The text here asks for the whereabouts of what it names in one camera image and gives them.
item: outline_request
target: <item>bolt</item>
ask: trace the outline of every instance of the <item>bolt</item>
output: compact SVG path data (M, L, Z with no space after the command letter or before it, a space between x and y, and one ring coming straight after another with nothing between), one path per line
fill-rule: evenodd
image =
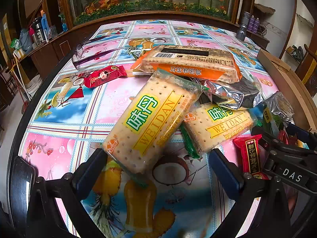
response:
M42 176L39 176L39 177L37 177L36 182L39 183L39 182L43 181L43 179L44 178Z
M280 178L279 176L274 176L274 180L275 180L276 182L280 182L280 181L281 181L281 178Z
M243 177L245 178L245 179L251 179L252 178L252 174L250 174L250 173L244 173L243 174Z
M66 174L63 175L63 178L68 180L68 179L72 178L72 176L73 176L72 173L66 173Z

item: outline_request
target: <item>juice jar print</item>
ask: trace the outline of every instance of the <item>juice jar print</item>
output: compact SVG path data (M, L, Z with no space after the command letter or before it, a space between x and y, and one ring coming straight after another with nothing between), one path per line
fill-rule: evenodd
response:
M133 180L129 180L124 187L126 198L125 229L137 233L151 233L153 231L153 207L156 199L156 186L148 180L146 188Z

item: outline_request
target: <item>tile floor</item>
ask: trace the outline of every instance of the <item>tile floor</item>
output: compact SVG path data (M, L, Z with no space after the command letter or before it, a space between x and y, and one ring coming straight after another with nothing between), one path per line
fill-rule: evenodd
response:
M4 128L0 133L0 201L5 212L8 212L6 195L8 158L16 129L22 118L22 105L22 98L17 93L11 104L0 113L0 124Z

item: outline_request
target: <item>cardboard box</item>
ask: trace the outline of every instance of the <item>cardboard box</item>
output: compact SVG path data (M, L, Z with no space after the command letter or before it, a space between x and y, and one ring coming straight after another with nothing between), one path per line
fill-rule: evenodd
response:
M262 49L257 58L293 107L295 124L307 131L317 129L317 107L291 67Z

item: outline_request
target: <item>red candy wrapper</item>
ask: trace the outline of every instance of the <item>red candy wrapper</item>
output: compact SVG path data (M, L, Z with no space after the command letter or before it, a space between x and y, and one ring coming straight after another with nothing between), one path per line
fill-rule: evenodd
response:
M258 179L268 179L266 174L261 173L258 148L258 142L261 138L262 135L259 134L251 137L235 138L233 142L241 150L243 172L249 172Z
M97 87L116 78L127 76L123 66L109 65L98 71L94 71L87 78L84 78L86 87Z

